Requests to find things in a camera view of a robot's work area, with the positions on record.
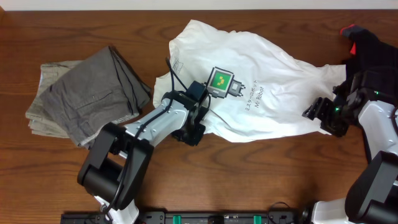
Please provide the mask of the white printed t-shirt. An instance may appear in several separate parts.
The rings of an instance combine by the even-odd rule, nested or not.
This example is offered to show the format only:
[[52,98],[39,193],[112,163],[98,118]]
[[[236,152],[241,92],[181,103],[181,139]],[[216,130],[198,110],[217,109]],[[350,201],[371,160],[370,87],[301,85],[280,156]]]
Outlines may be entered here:
[[257,34],[226,32],[196,20],[170,41],[169,50],[178,78],[156,79],[154,106],[171,89],[202,83],[210,94],[203,125],[230,142],[319,132],[320,122],[303,112],[315,98],[333,98],[333,87],[346,80],[344,65],[316,67]]

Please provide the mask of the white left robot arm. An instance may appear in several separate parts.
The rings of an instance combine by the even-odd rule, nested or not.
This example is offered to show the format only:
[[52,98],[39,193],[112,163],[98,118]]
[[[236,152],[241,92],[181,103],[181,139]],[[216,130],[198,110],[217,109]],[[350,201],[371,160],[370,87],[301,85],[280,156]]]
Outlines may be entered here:
[[209,108],[208,90],[167,92],[154,111],[123,127],[109,123],[95,139],[77,181],[99,201],[102,211],[89,216],[95,223],[134,223],[134,199],[144,180],[154,148],[168,135],[189,146],[203,137],[201,120]]

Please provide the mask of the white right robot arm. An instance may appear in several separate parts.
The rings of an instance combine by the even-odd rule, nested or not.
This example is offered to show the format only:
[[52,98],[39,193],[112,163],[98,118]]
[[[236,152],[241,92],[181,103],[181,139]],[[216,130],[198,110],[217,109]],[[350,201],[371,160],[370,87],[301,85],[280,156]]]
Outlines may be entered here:
[[300,223],[397,223],[397,69],[374,67],[334,87],[334,100],[316,98],[303,117],[342,137],[362,129],[368,166],[346,197],[319,201]]

